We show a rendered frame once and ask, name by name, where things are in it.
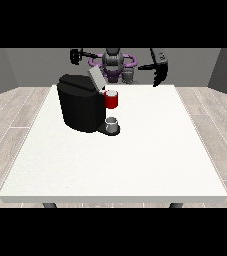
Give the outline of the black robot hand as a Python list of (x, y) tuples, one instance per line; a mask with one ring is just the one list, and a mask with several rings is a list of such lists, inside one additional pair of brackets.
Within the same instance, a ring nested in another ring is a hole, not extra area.
[(82, 60), (83, 56), (83, 49), (71, 49), (70, 50), (70, 61), (74, 65), (78, 65), (79, 62)]
[(138, 67), (139, 70), (154, 70), (154, 82), (153, 86), (157, 87), (160, 85), (167, 77), (168, 74), (168, 63), (153, 63), (146, 64)]

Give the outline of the red pod holder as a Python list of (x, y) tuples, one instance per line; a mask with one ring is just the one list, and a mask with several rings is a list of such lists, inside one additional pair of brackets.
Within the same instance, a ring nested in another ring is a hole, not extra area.
[(114, 109), (118, 106), (118, 92), (116, 90), (107, 90), (104, 93), (105, 107)]

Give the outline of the small grey cup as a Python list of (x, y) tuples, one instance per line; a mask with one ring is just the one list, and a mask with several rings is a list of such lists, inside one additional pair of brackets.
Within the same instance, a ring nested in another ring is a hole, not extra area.
[(114, 133), (118, 129), (118, 121), (115, 117), (108, 117), (105, 120), (106, 131), (109, 133)]

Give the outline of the small grey coffee pod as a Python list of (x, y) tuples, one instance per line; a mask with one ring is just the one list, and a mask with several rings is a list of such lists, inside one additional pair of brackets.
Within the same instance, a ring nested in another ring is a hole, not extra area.
[(126, 84), (131, 84), (133, 82), (134, 70), (124, 69), (122, 72), (122, 81)]

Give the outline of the pale grey machine lid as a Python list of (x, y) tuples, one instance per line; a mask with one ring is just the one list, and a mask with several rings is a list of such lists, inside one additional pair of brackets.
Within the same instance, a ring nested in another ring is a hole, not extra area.
[(94, 66), (88, 70), (88, 75), (92, 79), (97, 91), (101, 91), (106, 86), (107, 82), (104, 79), (98, 66)]

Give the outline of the black coffee machine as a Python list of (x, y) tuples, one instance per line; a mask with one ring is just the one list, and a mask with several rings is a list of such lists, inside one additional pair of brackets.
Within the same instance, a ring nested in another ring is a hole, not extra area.
[(103, 88), (97, 91), (92, 79), (83, 75), (63, 75), (57, 84), (57, 91), (64, 122), (70, 128), (86, 133), (101, 132), (108, 136), (120, 133), (120, 126), (114, 133), (106, 131), (106, 110)]

